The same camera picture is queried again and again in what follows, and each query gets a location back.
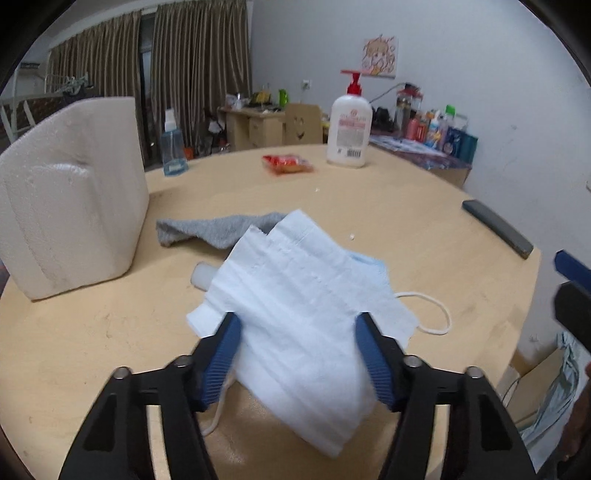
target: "brown curtain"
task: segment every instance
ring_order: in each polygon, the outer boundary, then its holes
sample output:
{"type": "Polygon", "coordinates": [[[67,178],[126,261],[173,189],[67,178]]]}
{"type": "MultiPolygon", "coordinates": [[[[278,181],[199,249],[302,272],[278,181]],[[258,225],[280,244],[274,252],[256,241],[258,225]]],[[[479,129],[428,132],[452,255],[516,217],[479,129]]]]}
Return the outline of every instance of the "brown curtain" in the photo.
{"type": "Polygon", "coordinates": [[[148,158],[144,138],[139,78],[139,24],[141,11],[112,18],[87,28],[51,49],[47,73],[83,76],[99,96],[135,97],[136,117],[144,164],[148,158]]]}
{"type": "Polygon", "coordinates": [[[151,78],[158,133],[164,128],[164,111],[173,108],[185,145],[197,151],[203,109],[215,113],[227,93],[251,92],[246,1],[160,5],[151,78]]]}

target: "plastic bag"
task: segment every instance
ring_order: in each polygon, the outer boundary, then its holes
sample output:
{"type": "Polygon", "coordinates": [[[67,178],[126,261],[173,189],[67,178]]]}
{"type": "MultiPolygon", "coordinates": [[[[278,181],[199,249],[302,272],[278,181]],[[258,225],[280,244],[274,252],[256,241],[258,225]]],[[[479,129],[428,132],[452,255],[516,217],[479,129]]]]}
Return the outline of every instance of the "plastic bag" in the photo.
{"type": "Polygon", "coordinates": [[[277,175],[313,171],[312,164],[299,155],[264,155],[263,163],[277,175]]]}

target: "black phone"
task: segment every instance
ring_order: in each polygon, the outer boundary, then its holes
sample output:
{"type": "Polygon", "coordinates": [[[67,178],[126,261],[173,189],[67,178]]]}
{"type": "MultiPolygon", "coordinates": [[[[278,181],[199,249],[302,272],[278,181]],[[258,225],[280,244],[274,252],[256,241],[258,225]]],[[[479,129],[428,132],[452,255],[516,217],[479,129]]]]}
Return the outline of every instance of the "black phone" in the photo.
{"type": "Polygon", "coordinates": [[[466,200],[462,202],[462,208],[501,237],[521,258],[527,259],[530,256],[534,249],[531,242],[484,203],[478,200],[466,200]]]}

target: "wooden table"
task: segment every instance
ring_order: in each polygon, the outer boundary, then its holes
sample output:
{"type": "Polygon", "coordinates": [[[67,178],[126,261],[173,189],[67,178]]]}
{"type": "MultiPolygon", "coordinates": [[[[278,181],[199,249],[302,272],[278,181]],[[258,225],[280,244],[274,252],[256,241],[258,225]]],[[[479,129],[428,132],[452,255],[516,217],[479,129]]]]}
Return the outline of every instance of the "wooden table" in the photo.
{"type": "MultiPolygon", "coordinates": [[[[261,155],[294,151],[282,147],[194,161],[178,178],[148,173],[150,208],[133,266],[118,280],[37,302],[9,281],[0,299],[0,415],[37,480],[57,478],[88,408],[116,367],[161,368],[197,341],[185,320],[203,299],[189,283],[191,272],[201,260],[221,264],[227,252],[199,241],[162,248],[157,218],[301,208],[343,247],[384,260],[395,289],[419,290],[449,307],[452,331],[444,337],[416,331],[409,352],[454,371],[479,365],[493,384],[499,381],[530,307],[540,252],[522,260],[462,211],[465,193],[406,161],[370,148],[369,164],[350,170],[328,165],[322,145],[296,150],[316,172],[271,175],[261,155]]],[[[407,304],[424,324],[444,324],[436,307],[418,299],[407,304]]],[[[157,419],[151,407],[154,463],[164,479],[157,419]]],[[[222,480],[374,480],[396,422],[397,416],[378,404],[340,457],[331,460],[235,384],[206,444],[222,480]]],[[[442,459],[446,424],[442,407],[431,471],[442,459]]]]}

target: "foam block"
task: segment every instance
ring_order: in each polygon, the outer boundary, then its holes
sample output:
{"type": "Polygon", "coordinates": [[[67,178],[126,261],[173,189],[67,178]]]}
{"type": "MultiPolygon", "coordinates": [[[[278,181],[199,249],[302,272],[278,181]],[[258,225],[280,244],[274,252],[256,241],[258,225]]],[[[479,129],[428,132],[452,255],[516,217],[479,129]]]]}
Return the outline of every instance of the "foam block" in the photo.
{"type": "Polygon", "coordinates": [[[0,155],[0,258],[31,300],[119,277],[148,199],[135,100],[76,102],[0,155]]]}

